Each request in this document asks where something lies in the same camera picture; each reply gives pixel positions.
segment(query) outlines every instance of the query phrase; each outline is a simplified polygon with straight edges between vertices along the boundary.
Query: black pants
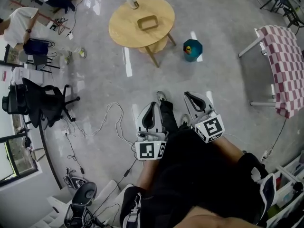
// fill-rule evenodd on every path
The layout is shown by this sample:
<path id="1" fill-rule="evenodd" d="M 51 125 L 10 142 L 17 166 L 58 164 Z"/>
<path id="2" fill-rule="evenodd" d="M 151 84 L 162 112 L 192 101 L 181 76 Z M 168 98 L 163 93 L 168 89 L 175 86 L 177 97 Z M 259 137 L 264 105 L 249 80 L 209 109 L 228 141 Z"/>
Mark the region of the black pants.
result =
<path id="1" fill-rule="evenodd" d="M 162 126 L 165 130 L 169 132 L 169 137 L 178 131 L 189 129 L 185 124 L 180 127 L 177 126 L 174 114 L 173 114 L 173 104 L 169 101 L 161 102 L 161 116 L 162 116 Z"/>
<path id="2" fill-rule="evenodd" d="M 70 8 L 73 11 L 76 9 L 70 0 L 49 0 L 46 1 L 46 4 L 55 8 L 65 9 L 65 12 L 67 11 L 67 8 Z"/>

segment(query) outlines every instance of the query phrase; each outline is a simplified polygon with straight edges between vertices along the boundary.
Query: white table leg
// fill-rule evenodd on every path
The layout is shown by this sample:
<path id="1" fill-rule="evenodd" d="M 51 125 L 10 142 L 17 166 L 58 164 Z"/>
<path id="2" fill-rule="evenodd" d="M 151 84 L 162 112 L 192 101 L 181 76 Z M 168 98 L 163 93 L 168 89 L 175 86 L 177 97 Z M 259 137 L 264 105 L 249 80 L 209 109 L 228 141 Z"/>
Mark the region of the white table leg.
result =
<path id="1" fill-rule="evenodd" d="M 238 57 L 243 56 L 246 52 L 248 52 L 252 47 L 254 47 L 255 45 L 257 45 L 258 43 L 260 43 L 262 40 L 264 39 L 264 37 L 260 36 L 258 38 L 256 38 L 256 40 L 254 42 L 252 42 L 248 47 L 246 47 L 244 50 L 242 50 Z"/>
<path id="2" fill-rule="evenodd" d="M 250 102 L 251 106 L 270 106 L 270 107 L 275 107 L 276 103 L 275 102 Z"/>

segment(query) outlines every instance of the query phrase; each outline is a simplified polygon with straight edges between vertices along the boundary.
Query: table with checkered tablecloth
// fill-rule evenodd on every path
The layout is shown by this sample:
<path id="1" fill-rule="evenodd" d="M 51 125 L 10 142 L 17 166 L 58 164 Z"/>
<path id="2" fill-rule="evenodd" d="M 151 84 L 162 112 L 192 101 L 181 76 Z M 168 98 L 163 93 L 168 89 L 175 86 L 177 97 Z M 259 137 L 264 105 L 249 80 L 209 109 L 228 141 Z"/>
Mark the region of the table with checkered tablecloth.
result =
<path id="1" fill-rule="evenodd" d="M 239 57 L 259 42 L 263 42 L 275 81 L 275 108 L 290 118 L 303 107 L 304 59 L 291 29 L 267 25 L 258 30 L 259 37 L 243 50 Z M 271 105 L 254 103 L 251 105 Z"/>

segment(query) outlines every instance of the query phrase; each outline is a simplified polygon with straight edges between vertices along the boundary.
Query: sneaker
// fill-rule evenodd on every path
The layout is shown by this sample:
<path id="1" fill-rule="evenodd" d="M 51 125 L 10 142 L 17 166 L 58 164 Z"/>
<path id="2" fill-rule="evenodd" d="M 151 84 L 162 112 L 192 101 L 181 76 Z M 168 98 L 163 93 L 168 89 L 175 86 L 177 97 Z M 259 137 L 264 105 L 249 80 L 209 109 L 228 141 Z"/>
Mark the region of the sneaker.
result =
<path id="1" fill-rule="evenodd" d="M 180 124 L 189 126 L 190 118 L 188 114 L 183 114 L 180 118 Z"/>
<path id="2" fill-rule="evenodd" d="M 163 93 L 163 91 L 157 91 L 156 96 L 157 96 L 157 100 L 159 103 L 162 103 L 162 101 L 167 101 L 167 98 L 166 98 L 165 94 Z"/>
<path id="3" fill-rule="evenodd" d="M 72 55 L 72 52 L 69 51 L 68 57 L 65 57 L 65 63 L 66 63 L 66 65 L 68 65 L 70 63 L 71 55 Z"/>
<path id="4" fill-rule="evenodd" d="M 80 56 L 81 56 L 82 58 L 86 58 L 86 50 L 81 49 L 80 52 L 79 52 L 79 54 L 80 54 Z"/>

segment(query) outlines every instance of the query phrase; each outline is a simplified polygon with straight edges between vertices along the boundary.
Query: gray floor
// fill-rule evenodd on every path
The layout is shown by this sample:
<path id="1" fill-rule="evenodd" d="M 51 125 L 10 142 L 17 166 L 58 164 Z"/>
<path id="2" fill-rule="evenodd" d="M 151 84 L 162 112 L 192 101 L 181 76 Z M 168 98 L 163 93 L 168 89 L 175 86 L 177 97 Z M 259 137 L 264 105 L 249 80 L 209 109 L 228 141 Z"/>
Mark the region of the gray floor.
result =
<path id="1" fill-rule="evenodd" d="M 286 26 L 282 16 L 260 10 L 258 0 L 167 1 L 176 15 L 171 35 L 177 46 L 168 43 L 156 54 L 160 68 L 156 68 L 147 55 L 130 49 L 130 77 L 126 75 L 123 49 L 108 33 L 108 21 L 124 0 L 85 0 L 78 6 L 74 40 L 87 49 L 87 58 L 73 55 L 70 65 L 63 66 L 61 61 L 62 69 L 53 69 L 55 85 L 62 89 L 70 84 L 69 97 L 81 97 L 81 101 L 72 106 L 78 126 L 91 134 L 100 127 L 106 106 L 118 102 L 124 111 L 123 135 L 134 142 L 135 120 L 142 108 L 155 100 L 154 92 L 163 90 L 167 94 L 179 121 L 181 114 L 187 112 L 184 91 L 204 94 L 211 90 L 226 128 L 226 137 L 240 149 L 261 158 L 274 144 L 285 119 L 274 108 L 249 105 L 249 100 L 271 97 L 272 74 L 259 46 L 241 59 L 238 52 L 256 39 L 254 28 L 267 24 Z M 72 27 L 74 14 L 70 12 L 67 18 Z M 191 38 L 192 31 L 204 46 L 202 62 L 187 63 L 183 59 L 182 44 Z M 119 109 L 113 107 L 102 130 L 95 136 L 82 138 L 76 130 L 74 135 L 79 138 L 69 137 L 85 177 L 97 183 L 99 189 L 110 179 L 119 181 L 134 161 L 130 146 L 117 137 L 115 123 L 119 116 Z M 301 110 L 286 121 L 272 156 L 265 162 L 269 170 L 276 164 L 290 161 L 301 150 L 303 117 L 304 110 Z M 66 122 L 62 120 L 46 130 L 51 159 L 61 180 L 67 166 L 80 175 L 77 163 L 67 159 L 72 152 L 61 132 L 65 126 Z M 134 183 L 141 169 L 142 163 L 135 163 L 121 186 Z"/>

